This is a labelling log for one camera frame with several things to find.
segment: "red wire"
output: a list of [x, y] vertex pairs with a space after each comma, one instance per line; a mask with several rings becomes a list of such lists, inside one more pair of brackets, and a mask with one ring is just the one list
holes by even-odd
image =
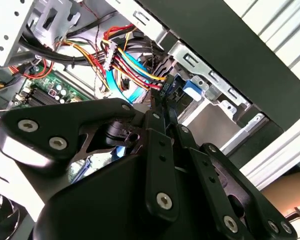
[[101, 69], [103, 75], [106, 75], [104, 67], [98, 62], [98, 60], [91, 54], [89, 54], [88, 56], [90, 57], [91, 61], [93, 61], [93, 63]]
[[136, 79], [138, 79], [139, 81], [141, 81], [144, 85], [146, 85], [147, 87], [151, 87], [151, 88], [161, 88], [160, 86], [158, 85], [154, 85], [154, 84], [149, 84], [149, 83], [146, 83], [144, 82], [143, 80], [141, 80], [139, 78], [139, 76], [135, 75], [130, 69], [129, 67], [117, 56], [114, 57], [114, 59], [116, 59], [117, 61], [119, 61], [123, 66], [125, 66], [125, 69]]
[[[47, 69], [47, 62], [45, 60], [43, 61], [43, 64], [44, 64], [44, 69]], [[51, 62], [49, 70], [43, 75], [40, 75], [40, 74], [42, 74], [43, 71], [41, 71], [40, 73], [38, 73], [36, 75], [28, 75], [28, 74], [25, 74], [25, 73], [22, 74], [22, 75], [29, 78], [29, 79], [43, 79], [51, 73], [51, 71], [53, 69], [53, 66], [54, 66], [54, 62]], [[11, 68], [14, 70], [14, 73], [19, 72], [18, 69], [15, 68], [14, 66], [12, 66]]]
[[80, 5], [81, 5], [82, 7], [84, 7], [85, 9], [87, 9], [90, 13], [92, 13], [92, 14], [95, 16], [96, 19], [99, 19], [98, 15], [97, 15], [95, 12], [93, 12], [93, 11], [91, 10], [91, 8], [88, 7], [87, 4], [86, 4], [84, 1], [82, 1], [82, 2], [80, 3]]
[[128, 29], [130, 27], [132, 27], [133, 24], [129, 24], [128, 26], [112, 26], [111, 28], [109, 28], [108, 31], [105, 31], [104, 34], [103, 34], [103, 37], [105, 40], [108, 40], [109, 39], [109, 34], [111, 32], [115, 32], [115, 31], [118, 31], [118, 30], [124, 30], [124, 29]]
[[51, 65], [50, 65], [50, 68], [49, 70], [44, 74], [44, 75], [41, 75], [41, 76], [32, 76], [32, 75], [28, 75], [28, 74], [23, 74], [23, 76], [27, 77], [27, 78], [30, 78], [30, 79], [43, 79], [45, 78], [46, 76], [48, 76], [52, 69], [53, 69], [53, 66], [54, 66], [54, 62], [51, 62]]

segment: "screw hole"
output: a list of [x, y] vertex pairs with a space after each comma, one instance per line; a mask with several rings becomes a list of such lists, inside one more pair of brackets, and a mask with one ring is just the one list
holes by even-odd
[[165, 161], [166, 161], [166, 157], [163, 156], [163, 155], [160, 155], [160, 156], [159, 156], [159, 159], [160, 159], [162, 162], [165, 162]]
[[53, 144], [61, 147], [63, 143], [60, 140], [55, 140], [55, 141], [53, 141]]
[[130, 110], [130, 107], [128, 107], [127, 105], [125, 105], [125, 104], [123, 104], [122, 105], [122, 108], [124, 109], [124, 110], [127, 110], [127, 111], [129, 111]]
[[26, 128], [26, 129], [32, 129], [34, 128], [34, 126], [30, 123], [24, 123], [23, 126]]
[[209, 180], [210, 180], [210, 182], [212, 182], [213, 184], [216, 182], [216, 180], [215, 180], [212, 176], [209, 177]]
[[168, 200], [165, 197], [161, 197], [161, 201], [164, 203], [164, 205], [168, 204]]
[[232, 227], [232, 228], [234, 228], [235, 227], [235, 225], [233, 224], [233, 222], [232, 221], [228, 221], [228, 224]]

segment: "black wire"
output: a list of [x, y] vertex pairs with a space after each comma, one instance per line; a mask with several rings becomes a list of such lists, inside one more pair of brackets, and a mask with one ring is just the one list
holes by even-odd
[[87, 38], [84, 38], [82, 36], [74, 36], [73, 38], [69, 38], [69, 39], [82, 39], [82, 40], [86, 41], [92, 47], [92, 49], [94, 49], [96, 51], [96, 46], [94, 45], [94, 43]]
[[[129, 33], [133, 29], [134, 29], [134, 26], [131, 26], [130, 28], [127, 28], [127, 29], [120, 30], [120, 31], [116, 32], [115, 34], [111, 35], [109, 37], [109, 39], [113, 39], [113, 38], [116, 38], [117, 36], [121, 36], [126, 33]], [[52, 51], [50, 48], [44, 47], [41, 43], [40, 43], [41, 47], [38, 47], [38, 46], [33, 46], [29, 42], [28, 42], [28, 39], [26, 36], [21, 37], [19, 40], [20, 45], [29, 49], [29, 51], [33, 52], [34, 54], [39, 55], [47, 60], [50, 60], [50, 61], [53, 61], [56, 63], [60, 63], [63, 65], [72, 65], [72, 64], [82, 65], [82, 66], [90, 65], [89, 62], [84, 57], [72, 57], [72, 56], [68, 56], [68, 55], [63, 55], [63, 54]], [[151, 53], [151, 52], [148, 49], [141, 47], [138, 50], [137, 50], [137, 48], [135, 48], [135, 49], [128, 48], [127, 53]]]
[[109, 40], [110, 39], [114, 39], [116, 37], [119, 37], [121, 35], [124, 35], [124, 34], [127, 34], [129, 32], [131, 32], [133, 29], [135, 29], [135, 26], [131, 26], [129, 28], [126, 28], [126, 29], [123, 29], [123, 30], [120, 30], [120, 31], [117, 31], [116, 33], [112, 34], [110, 37], [109, 37]]
[[156, 54], [156, 55], [162, 55], [163, 53], [160, 51], [157, 51], [153, 49], [151, 50], [150, 47], [130, 47], [125, 50], [128, 54], [136, 54], [136, 53], [141, 53], [141, 54]]
[[94, 21], [94, 22], [92, 22], [92, 23], [90, 23], [90, 24], [88, 24], [88, 25], [86, 25], [86, 26], [84, 26], [84, 27], [78, 29], [78, 30], [75, 30], [75, 31], [73, 31], [73, 32], [69, 32], [69, 33], [66, 35], [66, 37], [67, 37], [67, 38], [71, 38], [71, 37], [74, 37], [74, 36], [76, 36], [76, 35], [82, 34], [82, 33], [86, 32], [86, 31], [88, 31], [88, 30], [90, 30], [90, 29], [93, 29], [93, 28], [99, 26], [100, 24], [104, 23], [105, 21], [107, 21], [107, 20], [113, 18], [114, 16], [116, 16], [116, 15], [118, 15], [118, 14], [119, 14], [119, 13], [118, 13], [116, 10], [115, 10], [115, 11], [112, 11], [112, 12], [108, 13], [107, 15], [101, 17], [100, 19], [98, 19], [98, 20], [96, 20], [96, 21]]
[[101, 42], [100, 42], [101, 50], [102, 50], [102, 52], [104, 53], [104, 56], [107, 56], [107, 51], [106, 51], [105, 46], [108, 46], [108, 44], [106, 44], [104, 41], [101, 41]]
[[34, 33], [31, 31], [29, 25], [25, 25], [25, 30], [22, 33], [22, 37], [32, 46], [44, 49], [44, 46], [41, 42], [36, 38]]
[[[128, 40], [126, 46], [135, 46], [135, 45], [140, 45], [140, 46], [143, 46], [143, 47], [149, 47], [151, 48], [151, 44], [150, 44], [150, 41], [146, 41], [146, 40], [142, 40], [142, 39], [130, 39]], [[157, 44], [155, 42], [152, 42], [152, 46], [154, 49], [158, 50], [159, 52], [164, 52], [159, 46], [157, 46]]]
[[23, 79], [22, 74], [29, 71], [31, 68], [33, 67], [32, 63], [26, 63], [26, 64], [22, 64], [19, 67], [17, 67], [18, 69], [18, 73], [13, 74], [13, 78], [8, 81], [4, 87], [0, 88], [0, 92], [3, 90], [6, 90], [7, 88], [17, 84], [18, 82], [20, 82]]

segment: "metal bracket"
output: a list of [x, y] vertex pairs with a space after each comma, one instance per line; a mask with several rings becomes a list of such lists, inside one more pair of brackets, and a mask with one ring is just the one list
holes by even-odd
[[257, 115], [255, 115], [254, 118], [252, 118], [244, 128], [238, 131], [226, 144], [224, 144], [220, 148], [220, 151], [224, 155], [230, 153], [244, 139], [246, 139], [246, 137], [248, 137], [257, 126], [260, 125], [263, 119], [267, 119], [267, 118], [262, 113], [258, 113]]
[[[217, 147], [205, 143], [200, 147], [200, 151], [206, 153], [214, 167], [225, 176], [227, 185], [224, 192], [232, 206], [236, 204], [234, 202], [241, 205], [241, 213], [236, 213], [255, 239], [296, 239], [297, 233], [292, 225]], [[280, 226], [282, 224], [292, 231], [284, 231], [283, 226]]]
[[152, 217], [172, 223], [180, 210], [172, 142], [165, 134], [163, 115], [148, 110], [144, 128], [145, 206]]
[[195, 75], [190, 79], [190, 81], [193, 82], [198, 88], [200, 88], [203, 93], [205, 93], [209, 89], [209, 85], [200, 76]]
[[134, 0], [106, 0], [106, 2], [157, 44], [160, 44], [168, 33], [161, 23]]
[[240, 171], [262, 190], [300, 162], [300, 119]]
[[54, 49], [55, 43], [62, 40], [81, 16], [79, 12], [72, 15], [72, 7], [73, 3], [69, 0], [39, 0], [35, 6], [37, 11], [28, 20], [35, 37]]
[[233, 106], [229, 101], [223, 100], [220, 102], [219, 107], [224, 111], [224, 113], [233, 120], [234, 115], [237, 112], [237, 108]]
[[21, 37], [36, 0], [0, 0], [0, 66], [6, 65]]
[[211, 84], [216, 86], [229, 100], [237, 106], [245, 105], [245, 109], [251, 106], [240, 93], [230, 86], [223, 78], [214, 72], [204, 61], [196, 56], [187, 46], [178, 41], [168, 52], [189, 72], [205, 77]]
[[[186, 160], [188, 169], [197, 177], [206, 197], [206, 203], [213, 211], [211, 221], [216, 230], [228, 239], [253, 239], [228, 201], [210, 156], [197, 150], [193, 135], [188, 128], [179, 124], [175, 126], [174, 131], [176, 142], [173, 148], [180, 149], [179, 154]], [[212, 147], [212, 151], [216, 152], [217, 148]]]

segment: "wire bundle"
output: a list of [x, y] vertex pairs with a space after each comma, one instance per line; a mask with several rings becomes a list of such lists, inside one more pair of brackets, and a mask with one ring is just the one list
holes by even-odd
[[38, 60], [36, 60], [34, 63], [26, 63], [15, 68], [14, 69], [15, 72], [13, 73], [12, 79], [10, 81], [0, 82], [0, 92], [19, 83], [23, 79], [23, 74], [29, 71], [33, 67], [33, 64], [37, 64], [37, 63]]
[[[43, 69], [39, 73], [28, 74], [24, 71], [20, 71], [15, 66], [11, 66], [9, 69], [13, 75], [24, 76], [29, 79], [42, 79], [51, 73], [54, 63], [72, 67], [75, 65], [90, 66], [95, 72], [96, 77], [98, 77], [102, 81], [105, 88], [110, 91], [111, 89], [107, 81], [107, 76], [110, 75], [107, 74], [107, 71], [105, 71], [103, 64], [108, 56], [109, 46], [112, 44], [111, 41], [119, 36], [126, 35], [125, 41], [117, 46], [114, 56], [111, 59], [110, 71], [113, 73], [117, 87], [121, 92], [123, 92], [125, 90], [123, 81], [129, 80], [146, 91], [150, 88], [160, 89], [165, 78], [150, 74], [146, 68], [139, 64], [138, 61], [129, 54], [141, 53], [160, 56], [163, 54], [163, 51], [155, 44], [153, 46], [153, 43], [149, 40], [145, 40], [143, 38], [129, 39], [130, 34], [137, 29], [133, 24], [129, 24], [127, 26], [110, 27], [103, 33], [103, 39], [100, 43], [101, 49], [99, 49], [97, 41], [92, 42], [89, 39], [77, 35], [94, 27], [98, 27], [96, 32], [97, 39], [99, 25], [104, 21], [116, 16], [118, 12], [113, 11], [99, 18], [98, 15], [94, 13], [84, 2], [81, 3], [81, 6], [94, 14], [96, 21], [85, 27], [68, 33], [62, 42], [57, 42], [56, 49], [58, 49], [60, 46], [72, 47], [79, 51], [82, 56], [74, 57], [60, 54], [57, 51], [42, 45], [27, 26], [19, 40], [19, 44], [29, 49], [34, 54], [42, 57]], [[90, 46], [93, 52], [86, 50], [84, 48], [85, 46]], [[47, 68], [47, 60], [51, 61], [49, 68]]]

